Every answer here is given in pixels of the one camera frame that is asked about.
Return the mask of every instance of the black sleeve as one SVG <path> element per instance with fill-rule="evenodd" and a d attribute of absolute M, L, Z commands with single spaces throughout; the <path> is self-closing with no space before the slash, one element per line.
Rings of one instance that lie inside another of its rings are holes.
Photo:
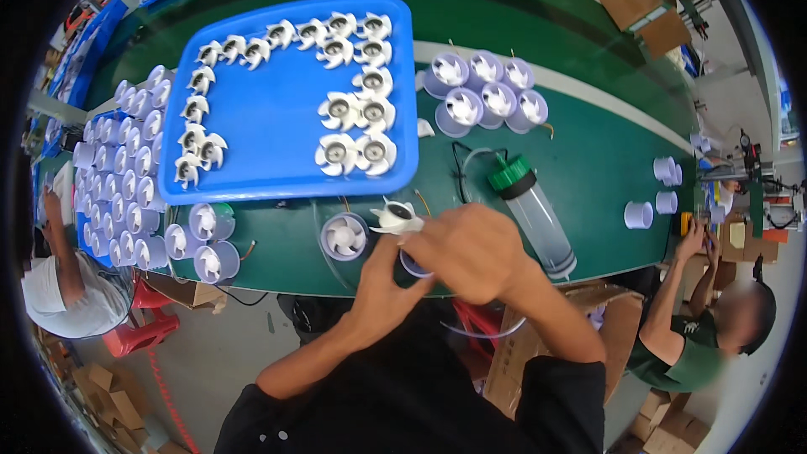
<path fill-rule="evenodd" d="M 524 367 L 516 424 L 542 451 L 603 451 L 605 365 L 550 356 Z"/>
<path fill-rule="evenodd" d="M 273 436 L 277 435 L 274 430 L 283 408 L 283 401 L 268 396 L 255 384 L 248 385 L 224 418 L 213 453 L 259 451 L 262 435 L 272 435 L 273 432 Z"/>

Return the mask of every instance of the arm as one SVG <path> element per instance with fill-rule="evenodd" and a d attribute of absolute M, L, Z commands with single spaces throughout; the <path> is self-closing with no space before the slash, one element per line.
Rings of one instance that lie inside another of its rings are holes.
<path fill-rule="evenodd" d="M 268 396 L 285 400 L 304 393 L 356 351 L 366 349 L 389 334 L 433 286 L 421 279 L 399 288 L 392 279 L 398 258 L 396 238 L 385 235 L 361 269 L 356 300 L 337 325 L 320 338 L 272 363 L 255 384 Z"/>
<path fill-rule="evenodd" d="M 84 296 L 84 279 L 78 267 L 78 258 L 73 246 L 67 239 L 65 224 L 61 220 L 61 202 L 59 197 L 47 187 L 42 194 L 45 197 L 45 215 L 47 225 L 43 235 L 56 258 L 56 277 L 59 281 L 59 292 L 65 307 L 72 306 Z"/>
<path fill-rule="evenodd" d="M 464 301 L 482 305 L 498 298 L 521 312 L 558 358 L 605 361 L 599 334 L 527 256 L 518 228 L 504 214 L 467 204 L 429 219 L 402 245 Z"/>
<path fill-rule="evenodd" d="M 703 224 L 695 222 L 675 250 L 675 258 L 667 271 L 667 276 L 651 303 L 644 326 L 639 330 L 639 339 L 645 344 L 647 350 L 670 366 L 678 363 L 684 343 L 683 337 L 671 330 L 675 295 L 681 284 L 683 266 L 701 248 L 703 238 Z"/>
<path fill-rule="evenodd" d="M 701 280 L 698 281 L 698 286 L 695 287 L 695 291 L 692 292 L 692 297 L 689 300 L 689 310 L 695 318 L 701 317 L 712 298 L 712 286 L 714 286 L 714 277 L 717 275 L 717 262 L 720 257 L 720 242 L 711 231 L 707 232 L 704 237 L 704 246 L 706 246 L 706 256 L 709 258 L 709 268 L 704 276 L 701 277 Z"/>

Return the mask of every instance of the green workbench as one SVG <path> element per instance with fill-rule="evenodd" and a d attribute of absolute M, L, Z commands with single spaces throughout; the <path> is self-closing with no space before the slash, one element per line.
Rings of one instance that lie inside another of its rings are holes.
<path fill-rule="evenodd" d="M 163 0 L 137 9 L 116 29 L 88 91 L 86 108 L 111 97 L 121 79 L 141 81 L 156 64 L 176 66 L 187 39 L 215 21 L 255 8 L 290 0 Z M 510 49 L 530 63 L 546 67 L 599 88 L 652 116 L 678 136 L 696 125 L 688 87 L 666 59 L 649 61 L 638 44 L 622 34 L 595 0 L 404 0 L 412 12 L 414 37 L 419 42 L 447 43 L 508 54 Z M 626 229 L 622 212 L 630 201 L 653 201 L 664 186 L 652 175 L 658 156 L 687 159 L 679 146 L 649 129 L 603 107 L 537 86 L 550 106 L 549 122 L 516 135 L 503 127 L 474 129 L 461 142 L 471 148 L 505 147 L 511 156 L 524 155 L 537 169 L 538 182 L 560 219 L 575 250 L 578 264 L 571 280 L 602 277 L 659 262 L 667 247 L 670 217 L 656 216 L 649 230 Z M 432 214 L 460 205 L 450 139 L 434 126 L 438 101 L 418 94 L 418 117 L 429 120 L 436 137 L 419 141 L 419 168 L 412 182 L 388 196 L 410 201 L 419 214 Z M 475 158 L 468 187 L 474 201 L 509 214 L 490 190 L 485 176 L 493 158 Z M 351 197 L 352 211 L 376 223 L 369 209 L 380 208 L 379 197 Z M 350 296 L 358 283 L 361 260 L 335 263 L 348 283 L 342 285 L 324 261 L 318 246 L 319 227 L 308 200 L 232 204 L 237 218 L 229 239 L 243 255 L 234 285 L 241 288 L 325 296 Z M 319 224 L 344 210 L 336 198 L 316 201 Z M 185 210 L 180 211 L 182 222 Z M 196 279 L 189 260 L 177 262 L 178 275 Z M 405 272 L 397 271 L 403 284 Z M 445 289 L 435 292 L 446 293 Z"/>

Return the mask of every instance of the black shirt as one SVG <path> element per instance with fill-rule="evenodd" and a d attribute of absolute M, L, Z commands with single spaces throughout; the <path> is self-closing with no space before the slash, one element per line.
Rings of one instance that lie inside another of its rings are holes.
<path fill-rule="evenodd" d="M 600 454 L 604 393 L 601 363 L 536 357 L 513 422 L 476 393 L 434 327 L 410 323 L 300 396 L 278 400 L 248 385 L 214 452 Z"/>

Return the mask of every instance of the green t-shirt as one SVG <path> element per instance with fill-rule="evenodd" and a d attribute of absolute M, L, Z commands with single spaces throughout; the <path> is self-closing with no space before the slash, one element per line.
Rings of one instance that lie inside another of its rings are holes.
<path fill-rule="evenodd" d="M 701 318 L 672 316 L 671 329 L 684 338 L 683 352 L 674 366 L 664 363 L 636 338 L 627 368 L 639 379 L 662 391 L 690 393 L 709 384 L 722 368 L 717 327 L 708 310 Z"/>

